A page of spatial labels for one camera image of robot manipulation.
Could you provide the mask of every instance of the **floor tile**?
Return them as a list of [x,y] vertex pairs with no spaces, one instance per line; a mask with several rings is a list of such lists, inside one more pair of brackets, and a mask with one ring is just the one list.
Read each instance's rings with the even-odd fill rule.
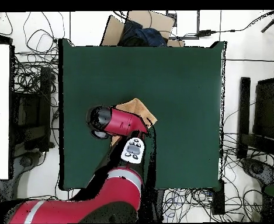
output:
[[10,36],[13,39],[13,45],[15,46],[15,52],[30,51],[26,47],[26,40],[29,47],[38,51],[47,51],[52,45],[52,39],[48,36],[54,34],[55,38],[69,38],[70,25],[69,25],[69,12],[61,12],[62,16],[58,12],[8,12],[0,13],[0,32],[9,34],[11,32],[11,26],[9,24],[7,15],[11,21],[13,32]]
[[[269,11],[223,10],[221,31],[243,29],[254,19],[267,12]],[[231,59],[274,60],[274,25],[266,32],[261,33],[261,30],[273,18],[274,15],[265,17],[244,31],[221,33],[221,40],[228,42],[226,57]]]
[[75,46],[99,46],[110,15],[115,16],[112,11],[71,12],[71,42]]

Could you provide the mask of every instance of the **brown cardboard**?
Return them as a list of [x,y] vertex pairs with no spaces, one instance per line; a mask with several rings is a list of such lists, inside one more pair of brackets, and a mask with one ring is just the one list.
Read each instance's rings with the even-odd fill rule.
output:
[[[155,13],[147,10],[134,10],[129,12],[129,19],[133,20],[134,22],[137,22],[143,26],[143,28],[150,27],[151,18],[150,14],[152,16],[152,24],[151,27],[156,30],[161,30],[165,32],[161,32],[161,35],[163,38],[168,39],[170,36],[170,32],[172,30],[172,26],[174,25],[174,20],[170,17],[164,16],[159,13]],[[109,19],[107,21],[107,26],[105,33],[103,34],[103,39],[100,45],[104,46],[111,46],[111,45],[118,45],[118,42],[121,39],[122,33],[124,29],[124,24],[116,19],[114,16],[110,15]],[[171,47],[183,47],[185,45],[184,41],[178,42],[178,40],[168,40],[167,46]]]
[[167,42],[168,47],[184,47],[185,42],[182,40],[168,40]]
[[110,15],[109,19],[107,20],[106,30],[103,34],[102,43],[100,45],[118,45],[123,29],[124,24],[118,21],[114,16]]
[[148,10],[130,11],[129,19],[141,24],[143,29],[152,27],[153,29],[158,30],[165,39],[169,39],[174,25],[174,20],[172,18]]

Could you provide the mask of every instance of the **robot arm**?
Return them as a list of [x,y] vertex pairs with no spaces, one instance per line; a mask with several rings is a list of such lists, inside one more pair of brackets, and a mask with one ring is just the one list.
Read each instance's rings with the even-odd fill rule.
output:
[[[89,124],[100,123],[100,108],[94,108],[87,115]],[[5,214],[5,223],[134,223],[141,204],[143,191],[143,165],[145,154],[144,135],[147,127],[140,117],[113,109],[108,124],[92,128],[93,131],[122,138],[112,147],[103,164],[86,189],[79,192],[79,201],[27,200],[10,201],[0,205]],[[103,182],[94,197],[85,193]]]

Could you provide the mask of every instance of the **tangled wires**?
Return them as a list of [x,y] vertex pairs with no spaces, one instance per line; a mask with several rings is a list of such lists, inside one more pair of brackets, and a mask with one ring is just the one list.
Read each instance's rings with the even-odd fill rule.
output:
[[[62,14],[59,12],[63,22],[63,31],[65,36],[64,29],[64,20]],[[57,92],[57,76],[58,76],[58,45],[57,38],[54,37],[51,24],[48,21],[47,16],[42,12],[42,15],[45,17],[49,28],[50,33],[43,30],[36,30],[28,39],[25,31],[26,23],[30,18],[31,12],[29,13],[26,21],[23,24],[23,32],[25,34],[26,47],[31,52],[19,52],[15,54],[15,92],[19,93],[32,93],[37,94],[40,97],[43,97],[46,102],[50,104],[51,107],[58,107],[51,103],[51,99],[47,99],[44,94],[40,91],[40,71],[42,67],[48,67],[51,70],[52,76],[49,78],[51,83],[51,94]],[[38,33],[42,32],[43,34],[39,38],[39,41],[35,48],[30,45],[32,38]],[[45,51],[39,50],[39,45],[44,37],[49,37],[51,39],[50,47]]]
[[[225,187],[232,186],[236,196],[225,196],[226,211],[224,215],[212,215],[211,209],[213,206],[211,189],[173,189],[165,194],[164,200],[164,222],[188,222],[188,214],[193,212],[193,208],[201,208],[203,213],[209,217],[209,221],[213,222],[255,222],[259,221],[261,216],[262,205],[256,202],[250,203],[248,194],[252,196],[257,193],[259,196],[262,193],[259,190],[251,189],[240,194],[239,188],[235,185],[237,174],[243,173],[242,164],[239,159],[236,159],[236,144],[237,140],[232,135],[224,133],[224,149],[223,149],[223,165],[220,169],[220,177],[225,182]],[[256,149],[248,148],[249,158],[265,159],[274,157],[271,154],[260,152]]]

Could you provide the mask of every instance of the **button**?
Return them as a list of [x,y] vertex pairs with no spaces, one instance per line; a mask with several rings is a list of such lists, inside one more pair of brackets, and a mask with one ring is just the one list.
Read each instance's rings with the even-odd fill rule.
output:
[[126,151],[128,151],[128,152],[130,152],[132,154],[136,154],[136,155],[139,155],[141,153],[140,149],[137,146],[135,146],[135,145],[129,145],[127,147]]

